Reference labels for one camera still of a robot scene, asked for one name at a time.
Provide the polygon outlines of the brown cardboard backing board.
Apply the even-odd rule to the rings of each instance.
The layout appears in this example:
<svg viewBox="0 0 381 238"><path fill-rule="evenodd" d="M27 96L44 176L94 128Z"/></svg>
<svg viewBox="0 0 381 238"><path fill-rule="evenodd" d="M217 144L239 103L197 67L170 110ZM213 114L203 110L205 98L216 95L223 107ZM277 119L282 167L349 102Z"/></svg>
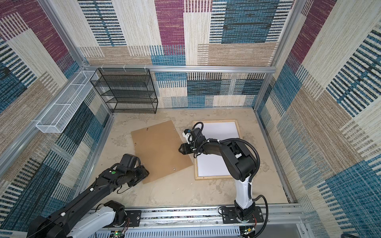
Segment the brown cardboard backing board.
<svg viewBox="0 0 381 238"><path fill-rule="evenodd" d="M190 157L178 151L183 142L172 121L133 131L131 135L135 155L149 171L144 184L193 166Z"/></svg>

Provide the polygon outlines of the light wooden picture frame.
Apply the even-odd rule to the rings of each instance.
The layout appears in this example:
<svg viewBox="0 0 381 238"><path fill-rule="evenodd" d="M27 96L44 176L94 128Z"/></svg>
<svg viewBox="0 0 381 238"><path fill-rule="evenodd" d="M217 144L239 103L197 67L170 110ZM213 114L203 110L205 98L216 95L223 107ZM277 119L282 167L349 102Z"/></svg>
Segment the light wooden picture frame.
<svg viewBox="0 0 381 238"><path fill-rule="evenodd" d="M248 142L239 138L236 120L194 122L185 130L190 153L195 156L195 179L244 181L258 165Z"/></svg>

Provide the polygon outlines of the autumn forest photo print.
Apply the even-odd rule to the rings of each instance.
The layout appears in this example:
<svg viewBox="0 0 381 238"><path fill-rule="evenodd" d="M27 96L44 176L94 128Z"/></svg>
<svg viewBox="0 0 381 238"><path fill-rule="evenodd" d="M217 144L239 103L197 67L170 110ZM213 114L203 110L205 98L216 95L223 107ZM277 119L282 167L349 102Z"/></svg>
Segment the autumn forest photo print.
<svg viewBox="0 0 381 238"><path fill-rule="evenodd" d="M241 136L237 120L203 121L206 139L224 140ZM195 179L230 179L231 175L221 156L201 154L195 159Z"/></svg>

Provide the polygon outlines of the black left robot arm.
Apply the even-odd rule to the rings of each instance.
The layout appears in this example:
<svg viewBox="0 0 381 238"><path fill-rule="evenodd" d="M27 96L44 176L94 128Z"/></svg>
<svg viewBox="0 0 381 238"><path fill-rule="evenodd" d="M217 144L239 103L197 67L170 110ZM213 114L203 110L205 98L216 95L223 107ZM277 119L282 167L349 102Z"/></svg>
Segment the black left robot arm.
<svg viewBox="0 0 381 238"><path fill-rule="evenodd" d="M88 212L103 198L127 184L134 187L149 171L138 157L124 154L119 163L104 170L85 191L47 218L38 216L29 225L29 238L86 238L106 226L123 226L125 206L109 201L97 212Z"/></svg>

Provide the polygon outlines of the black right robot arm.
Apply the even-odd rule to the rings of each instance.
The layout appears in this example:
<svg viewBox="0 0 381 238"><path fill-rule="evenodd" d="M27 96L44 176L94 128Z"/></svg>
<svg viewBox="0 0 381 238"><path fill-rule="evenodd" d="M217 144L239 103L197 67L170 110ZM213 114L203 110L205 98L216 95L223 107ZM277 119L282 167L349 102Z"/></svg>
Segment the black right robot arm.
<svg viewBox="0 0 381 238"><path fill-rule="evenodd" d="M186 143L179 147L183 155L201 154L221 156L228 172L236 180L235 213L240 222L246 222L255 210L252 198L252 181L260 168L260 157L249 142L240 138L215 139L202 134L204 124L197 122L191 129L183 131Z"/></svg>

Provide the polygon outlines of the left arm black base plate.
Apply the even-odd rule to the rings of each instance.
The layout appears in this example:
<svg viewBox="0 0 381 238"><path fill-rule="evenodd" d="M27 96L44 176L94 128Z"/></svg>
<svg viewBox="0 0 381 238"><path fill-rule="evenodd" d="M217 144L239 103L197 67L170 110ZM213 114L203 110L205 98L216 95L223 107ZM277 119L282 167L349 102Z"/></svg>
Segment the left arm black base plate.
<svg viewBox="0 0 381 238"><path fill-rule="evenodd" d="M122 228L134 228L140 226L141 210L125 210Z"/></svg>

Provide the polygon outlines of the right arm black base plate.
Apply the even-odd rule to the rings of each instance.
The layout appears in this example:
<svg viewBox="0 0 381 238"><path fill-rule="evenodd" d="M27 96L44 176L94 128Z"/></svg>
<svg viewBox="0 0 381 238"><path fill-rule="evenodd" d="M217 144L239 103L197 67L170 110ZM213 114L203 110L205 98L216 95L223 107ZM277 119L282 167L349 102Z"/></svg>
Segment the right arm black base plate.
<svg viewBox="0 0 381 238"><path fill-rule="evenodd" d="M224 224L233 224L233 223L263 223L264 212L259 206L256 206L251 215L249 215L244 220L240 220L235 212L234 207L221 206L218 208L218 213L222 216Z"/></svg>

